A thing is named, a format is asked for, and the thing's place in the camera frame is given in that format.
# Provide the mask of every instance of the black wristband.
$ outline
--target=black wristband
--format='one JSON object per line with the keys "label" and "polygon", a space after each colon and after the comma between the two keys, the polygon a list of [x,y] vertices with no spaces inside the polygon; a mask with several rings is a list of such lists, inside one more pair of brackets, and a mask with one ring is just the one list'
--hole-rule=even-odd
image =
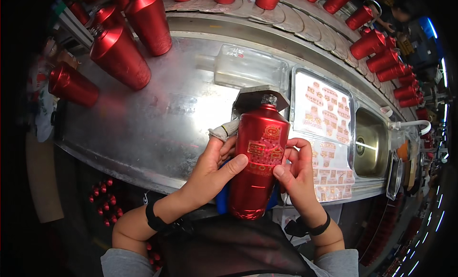
{"label": "black wristband", "polygon": [[329,227],[329,224],[331,224],[331,217],[329,216],[329,213],[327,211],[325,212],[326,212],[327,219],[323,225],[317,226],[315,228],[309,228],[304,223],[304,220],[302,219],[302,217],[299,217],[296,220],[296,223],[302,230],[304,230],[305,232],[308,232],[310,235],[315,235],[315,236],[320,235]]}
{"label": "black wristband", "polygon": [[153,208],[154,208],[154,204],[157,201],[158,200],[156,200],[155,202],[147,204],[147,206],[146,206],[146,219],[148,220],[149,227],[152,228],[153,230],[159,232],[159,231],[163,231],[169,225],[167,223],[163,222],[163,220],[160,217],[157,217],[154,214]]}

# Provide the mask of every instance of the white faucet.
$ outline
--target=white faucet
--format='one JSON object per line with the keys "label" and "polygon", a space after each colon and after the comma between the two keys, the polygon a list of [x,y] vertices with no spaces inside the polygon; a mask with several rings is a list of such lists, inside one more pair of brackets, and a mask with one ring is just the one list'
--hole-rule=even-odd
{"label": "white faucet", "polygon": [[412,125],[425,125],[426,127],[420,131],[420,135],[425,135],[431,130],[431,123],[428,120],[416,120],[412,122],[389,122],[388,129],[399,130],[401,127],[412,126]]}

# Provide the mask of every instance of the sink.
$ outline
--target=sink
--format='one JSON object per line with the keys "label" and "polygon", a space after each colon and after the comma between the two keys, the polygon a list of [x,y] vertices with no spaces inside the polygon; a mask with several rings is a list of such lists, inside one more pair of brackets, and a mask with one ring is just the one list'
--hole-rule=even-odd
{"label": "sink", "polygon": [[384,177],[388,167],[389,137],[386,123],[369,110],[356,112],[354,171],[359,177]]}

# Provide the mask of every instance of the black apron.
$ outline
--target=black apron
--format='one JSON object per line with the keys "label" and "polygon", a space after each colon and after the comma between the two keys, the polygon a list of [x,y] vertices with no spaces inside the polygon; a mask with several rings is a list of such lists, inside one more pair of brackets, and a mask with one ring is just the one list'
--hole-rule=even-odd
{"label": "black apron", "polygon": [[240,277],[280,273],[316,277],[280,226],[228,214],[192,221],[188,230],[159,234],[160,277]]}

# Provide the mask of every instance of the clear plastic box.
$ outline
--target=clear plastic box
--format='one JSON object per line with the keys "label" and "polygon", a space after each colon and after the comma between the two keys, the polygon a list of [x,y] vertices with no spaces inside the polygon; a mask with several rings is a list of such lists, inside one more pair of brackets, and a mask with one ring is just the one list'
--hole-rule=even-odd
{"label": "clear plastic box", "polygon": [[273,85],[288,89],[288,63],[270,54],[222,45],[217,56],[197,56],[198,68],[214,72],[214,83],[235,87]]}

